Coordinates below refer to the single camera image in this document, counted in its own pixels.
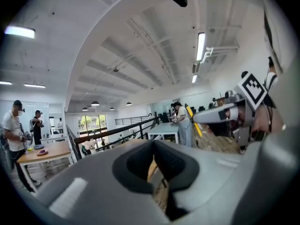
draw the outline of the black metal railing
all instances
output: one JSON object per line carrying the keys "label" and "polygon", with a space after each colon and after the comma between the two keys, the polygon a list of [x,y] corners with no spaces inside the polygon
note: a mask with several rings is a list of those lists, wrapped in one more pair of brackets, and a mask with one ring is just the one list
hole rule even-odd
{"label": "black metal railing", "polygon": [[74,142],[74,139],[76,138],[74,133],[71,131],[71,129],[67,125],[66,125],[66,127],[67,127],[67,135],[69,137],[71,147],[72,147],[73,152],[75,154],[76,160],[78,161],[82,158],[80,150],[79,150],[79,145]]}
{"label": "black metal railing", "polygon": [[[152,121],[152,124],[147,126],[147,127],[144,127],[142,128],[142,125],[145,124],[145,123],[148,123],[148,122],[151,122]],[[126,126],[126,127],[120,127],[120,128],[117,128],[117,129],[114,129],[114,130],[110,130],[110,131],[107,131],[107,132],[103,132],[103,133],[100,133],[100,134],[95,134],[95,135],[91,135],[91,136],[85,136],[85,137],[77,137],[75,139],[73,139],[73,142],[75,144],[74,146],[74,150],[77,150],[80,154],[80,151],[79,151],[79,144],[80,143],[84,143],[85,141],[89,141],[90,139],[98,139],[98,138],[102,138],[102,137],[106,137],[106,136],[109,136],[109,135],[113,135],[113,134],[116,134],[116,133],[120,133],[120,132],[123,132],[125,130],[128,130],[128,129],[131,129],[131,128],[134,128],[134,127],[137,127],[139,126],[139,131],[137,132],[134,132],[128,136],[125,136],[121,139],[118,139],[114,142],[111,142],[105,146],[102,146],[100,148],[97,148],[96,151],[100,151],[100,150],[103,150],[107,147],[109,147],[110,145],[113,145],[115,143],[119,143],[121,141],[123,141],[124,139],[127,139],[131,136],[134,136],[134,135],[137,135],[138,133],[140,133],[140,135],[136,138],[144,138],[146,136],[147,133],[144,133],[143,131],[147,128],[153,128],[156,124],[159,124],[161,122],[160,118],[157,117],[156,113],[155,113],[155,117],[152,118],[152,119],[148,119],[148,120],[145,120],[145,121],[142,121],[142,122],[139,122],[139,123],[135,123],[135,124],[132,124],[132,125],[129,125],[129,126]]]}
{"label": "black metal railing", "polygon": [[149,116],[115,119],[116,125],[132,125],[148,120]]}

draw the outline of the handrail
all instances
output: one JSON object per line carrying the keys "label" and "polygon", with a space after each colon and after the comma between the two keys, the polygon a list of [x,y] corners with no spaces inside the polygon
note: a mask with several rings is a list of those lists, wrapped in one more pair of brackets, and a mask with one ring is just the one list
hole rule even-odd
{"label": "handrail", "polygon": [[[159,123],[159,119],[160,119],[160,118],[157,117],[157,122],[151,124],[150,126],[144,127],[142,130],[145,130],[146,128],[150,128],[150,127],[152,127],[154,124]],[[137,132],[131,133],[130,135],[127,135],[127,136],[125,136],[125,137],[122,137],[122,138],[120,138],[120,139],[118,139],[118,140],[116,140],[116,141],[114,141],[114,142],[110,142],[109,144],[104,145],[104,146],[102,146],[102,147],[100,147],[100,148],[96,148],[96,152],[98,152],[98,151],[100,151],[100,150],[103,150],[104,148],[107,148],[107,147],[109,147],[110,145],[113,145],[113,144],[115,144],[115,143],[121,142],[122,140],[124,140],[124,139],[126,139],[126,138],[128,138],[128,137],[131,137],[132,135],[137,134],[137,133],[139,133],[139,132],[140,132],[140,130],[137,131]]]}
{"label": "handrail", "polygon": [[[149,115],[147,115],[147,116],[139,116],[139,117],[131,117],[131,118],[143,118],[143,117],[149,117]],[[118,119],[131,119],[131,118],[117,118],[115,120],[118,120]]]}
{"label": "handrail", "polygon": [[119,118],[115,119],[116,125],[132,125],[138,122],[143,122],[147,120],[149,116],[140,116],[140,117],[132,117],[132,118]]}
{"label": "handrail", "polygon": [[72,130],[68,127],[68,125],[66,125],[66,127],[67,127],[67,135],[69,137],[71,147],[72,147],[73,152],[75,154],[76,160],[79,161],[80,159],[82,159],[82,156],[81,156],[81,153],[80,153],[79,145],[74,142],[76,137],[75,137],[74,133],[72,132]]}
{"label": "handrail", "polygon": [[90,139],[98,139],[98,138],[106,137],[106,136],[109,136],[109,135],[113,135],[115,133],[123,132],[125,130],[140,126],[140,125],[145,124],[147,122],[154,121],[156,119],[158,119],[158,117],[148,119],[146,121],[142,121],[142,122],[139,122],[139,123],[135,123],[135,124],[132,124],[132,125],[129,125],[129,126],[126,126],[126,127],[116,128],[114,130],[110,130],[110,131],[103,132],[103,133],[100,133],[100,134],[95,134],[95,135],[86,136],[86,137],[78,137],[78,138],[74,139],[74,142],[76,144],[79,144],[79,143],[84,143],[85,141],[89,141]]}

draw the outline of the fluorescent light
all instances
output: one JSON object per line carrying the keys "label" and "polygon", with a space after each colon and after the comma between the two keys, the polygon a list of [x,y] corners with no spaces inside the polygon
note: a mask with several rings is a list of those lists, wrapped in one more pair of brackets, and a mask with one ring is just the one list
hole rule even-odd
{"label": "fluorescent light", "polygon": [[11,85],[12,83],[11,83],[11,82],[3,82],[3,81],[0,81],[0,84]]}
{"label": "fluorescent light", "polygon": [[196,78],[197,78],[197,75],[194,75],[194,76],[193,76],[192,83],[196,82]]}
{"label": "fluorescent light", "polygon": [[31,29],[31,28],[8,26],[5,29],[4,33],[5,34],[28,37],[28,38],[34,38],[34,35],[35,35],[36,31],[34,29]]}
{"label": "fluorescent light", "polygon": [[33,88],[46,88],[44,85],[37,85],[37,84],[24,84],[25,87],[33,87]]}
{"label": "fluorescent light", "polygon": [[196,56],[197,61],[200,61],[202,58],[204,42],[205,42],[205,33],[201,32],[198,34],[198,48],[197,48],[197,56]]}

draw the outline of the wooden table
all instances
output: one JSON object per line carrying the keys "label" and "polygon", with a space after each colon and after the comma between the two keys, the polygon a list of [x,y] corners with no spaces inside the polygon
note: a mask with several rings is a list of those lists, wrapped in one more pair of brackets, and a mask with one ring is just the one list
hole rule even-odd
{"label": "wooden table", "polygon": [[46,144],[43,149],[48,150],[48,153],[45,155],[38,156],[37,152],[40,150],[26,151],[26,153],[22,155],[17,161],[20,164],[28,183],[35,191],[37,191],[37,188],[34,186],[33,182],[30,179],[29,174],[27,173],[27,170],[25,169],[26,165],[39,164],[41,169],[44,170],[43,167],[41,166],[41,163],[62,159],[62,158],[68,158],[70,164],[73,164],[73,160],[71,158],[71,151],[67,141]]}
{"label": "wooden table", "polygon": [[44,144],[46,144],[45,142],[49,143],[50,141],[61,140],[61,139],[66,139],[66,138],[67,138],[67,135],[65,133],[62,133],[62,134],[51,134],[51,135],[49,135],[49,137],[42,137],[40,139],[40,141],[44,145]]}

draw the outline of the plate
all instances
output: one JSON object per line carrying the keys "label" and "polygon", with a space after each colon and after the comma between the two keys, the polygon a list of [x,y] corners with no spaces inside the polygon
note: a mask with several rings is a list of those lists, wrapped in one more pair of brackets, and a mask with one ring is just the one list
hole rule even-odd
{"label": "plate", "polygon": [[41,156],[41,155],[44,155],[44,154],[47,154],[47,153],[48,153],[48,150],[43,149],[43,150],[41,150],[41,151],[38,151],[38,152],[37,152],[37,155],[38,155],[38,156]]}

